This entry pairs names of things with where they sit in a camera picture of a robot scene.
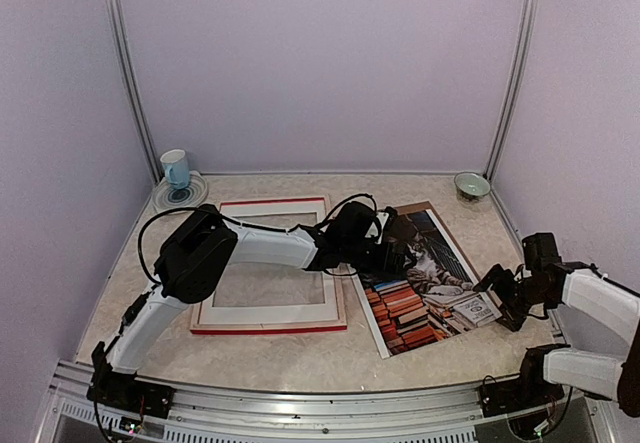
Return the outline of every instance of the wall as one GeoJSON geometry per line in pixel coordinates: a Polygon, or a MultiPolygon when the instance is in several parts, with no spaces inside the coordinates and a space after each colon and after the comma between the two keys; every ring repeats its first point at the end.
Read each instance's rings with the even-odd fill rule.
{"type": "Polygon", "coordinates": [[[0,428],[27,441],[150,191],[104,0],[0,0],[0,428]]]}
{"type": "Polygon", "coordinates": [[[159,151],[213,172],[482,169],[523,0],[122,0],[159,151]]]}
{"type": "MultiPolygon", "coordinates": [[[[640,0],[540,0],[496,188],[526,236],[553,231],[565,259],[640,290],[640,0]]],[[[622,341],[564,309],[574,346],[622,341]]],[[[619,413],[632,440],[637,422],[619,413]]]]}

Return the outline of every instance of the small bowl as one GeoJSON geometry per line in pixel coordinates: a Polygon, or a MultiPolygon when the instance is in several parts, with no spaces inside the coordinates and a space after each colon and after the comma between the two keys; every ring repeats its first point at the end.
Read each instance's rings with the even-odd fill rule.
{"type": "Polygon", "coordinates": [[[465,171],[458,173],[453,182],[458,196],[466,201],[477,201],[489,194],[491,184],[477,173],[465,171]]]}

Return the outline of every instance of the marble tabletop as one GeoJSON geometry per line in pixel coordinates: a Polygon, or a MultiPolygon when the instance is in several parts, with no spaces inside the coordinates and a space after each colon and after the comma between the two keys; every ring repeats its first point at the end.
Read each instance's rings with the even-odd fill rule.
{"type": "MultiPolygon", "coordinates": [[[[483,275],[495,263],[515,268],[519,256],[489,198],[458,201],[449,176],[251,175],[206,176],[208,201],[328,195],[330,203],[356,192],[381,207],[430,201],[471,264],[483,275]]],[[[124,310],[144,289],[136,240],[144,210],[117,262],[80,344],[89,363],[96,342],[117,329],[124,310]]],[[[145,233],[151,265],[160,244],[185,216],[155,222],[145,233]]],[[[352,392],[425,388],[516,373],[527,348],[553,342],[548,321],[528,319],[518,333],[497,323],[383,360],[349,278],[342,279],[348,329],[341,332],[261,336],[195,336],[191,312],[180,315],[150,350],[140,375],[218,387],[288,392],[352,392]]]]}

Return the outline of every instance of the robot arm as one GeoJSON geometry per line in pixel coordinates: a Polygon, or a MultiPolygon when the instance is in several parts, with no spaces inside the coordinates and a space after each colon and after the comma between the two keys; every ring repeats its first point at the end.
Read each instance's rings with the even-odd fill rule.
{"type": "Polygon", "coordinates": [[[376,212],[350,202],[316,226],[284,230],[236,221],[213,205],[195,209],[163,243],[155,262],[158,282],[127,309],[110,343],[92,353],[95,369],[89,399],[127,411],[165,417],[173,390],[135,380],[147,352],[189,305],[209,298],[228,264],[274,263],[305,271],[326,271],[348,263],[357,271],[398,275],[411,254],[402,243],[382,238],[395,217],[393,208],[376,212]]]}
{"type": "MultiPolygon", "coordinates": [[[[631,349],[626,361],[567,345],[530,349],[521,367],[519,386],[511,388],[516,399],[524,404],[534,395],[553,393],[553,385],[557,391],[557,385],[565,384],[617,401],[629,416],[640,416],[640,297],[602,277],[593,266],[563,263],[551,233],[525,238],[523,249],[530,276],[516,281],[510,270],[496,265],[476,287],[489,291],[499,302],[500,323],[518,331],[531,316],[533,305],[544,304],[546,313],[562,303],[599,321],[631,349]]],[[[485,398],[489,402],[503,399],[506,393],[498,396],[497,387],[490,386],[483,386],[485,398]]]]}

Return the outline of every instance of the cup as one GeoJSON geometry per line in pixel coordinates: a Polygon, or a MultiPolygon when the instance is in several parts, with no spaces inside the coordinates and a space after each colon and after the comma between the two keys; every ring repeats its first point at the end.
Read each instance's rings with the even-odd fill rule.
{"type": "Polygon", "coordinates": [[[174,190],[183,190],[189,186],[189,162],[184,150],[170,150],[160,157],[164,176],[174,190]]]}

